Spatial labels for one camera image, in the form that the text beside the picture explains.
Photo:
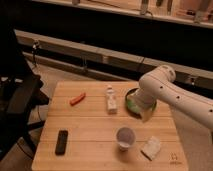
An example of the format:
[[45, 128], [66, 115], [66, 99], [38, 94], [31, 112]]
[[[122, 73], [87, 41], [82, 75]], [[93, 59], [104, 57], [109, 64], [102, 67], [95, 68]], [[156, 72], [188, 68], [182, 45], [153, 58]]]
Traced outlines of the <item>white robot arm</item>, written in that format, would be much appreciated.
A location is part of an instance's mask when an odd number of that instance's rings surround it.
[[213, 131], [213, 100], [176, 86], [175, 78], [174, 69], [168, 65], [144, 74], [132, 95], [134, 102], [144, 111], [159, 99]]

